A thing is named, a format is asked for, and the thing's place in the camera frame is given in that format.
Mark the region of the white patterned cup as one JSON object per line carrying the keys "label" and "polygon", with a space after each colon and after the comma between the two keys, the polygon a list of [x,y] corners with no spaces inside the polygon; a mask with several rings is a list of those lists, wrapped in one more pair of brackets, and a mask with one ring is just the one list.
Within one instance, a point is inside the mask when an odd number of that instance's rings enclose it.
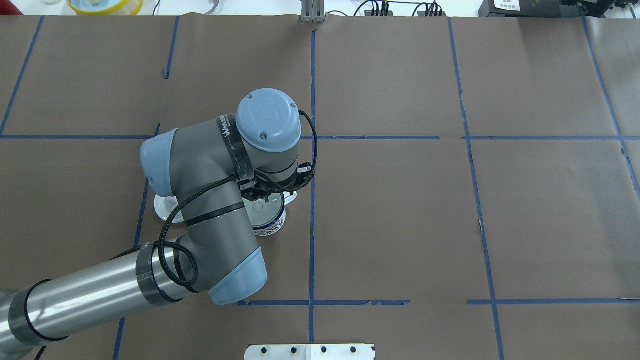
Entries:
{"label": "white patterned cup", "polygon": [[285,196],[274,193],[266,199],[251,201],[243,198],[253,232],[258,237],[268,237],[283,228],[286,221]]}

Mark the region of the yellow tape roll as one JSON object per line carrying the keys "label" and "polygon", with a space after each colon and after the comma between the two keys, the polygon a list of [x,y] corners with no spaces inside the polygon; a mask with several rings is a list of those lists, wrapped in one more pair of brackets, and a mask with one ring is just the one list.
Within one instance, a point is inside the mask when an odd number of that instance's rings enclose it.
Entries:
{"label": "yellow tape roll", "polygon": [[66,0],[78,16],[136,16],[144,0]]}

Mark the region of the black computer box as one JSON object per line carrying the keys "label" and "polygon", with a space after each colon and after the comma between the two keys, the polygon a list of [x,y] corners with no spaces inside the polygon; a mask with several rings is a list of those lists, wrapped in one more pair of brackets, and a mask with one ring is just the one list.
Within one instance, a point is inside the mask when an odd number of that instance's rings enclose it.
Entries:
{"label": "black computer box", "polygon": [[480,18],[580,18],[581,7],[567,5],[563,0],[483,0],[478,9]]}

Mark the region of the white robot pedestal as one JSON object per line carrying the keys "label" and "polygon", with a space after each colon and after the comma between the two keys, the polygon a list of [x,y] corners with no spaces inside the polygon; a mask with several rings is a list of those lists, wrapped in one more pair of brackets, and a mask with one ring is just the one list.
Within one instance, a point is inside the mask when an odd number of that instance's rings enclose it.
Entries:
{"label": "white robot pedestal", "polygon": [[254,344],[245,353],[245,360],[375,360],[374,344]]}

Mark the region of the aluminium frame post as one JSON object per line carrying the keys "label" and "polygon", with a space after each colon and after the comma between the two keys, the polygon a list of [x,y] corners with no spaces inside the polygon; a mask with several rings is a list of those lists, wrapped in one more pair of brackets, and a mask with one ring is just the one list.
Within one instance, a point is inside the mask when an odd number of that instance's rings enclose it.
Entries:
{"label": "aluminium frame post", "polygon": [[301,0],[302,23],[324,23],[326,21],[325,0]]}

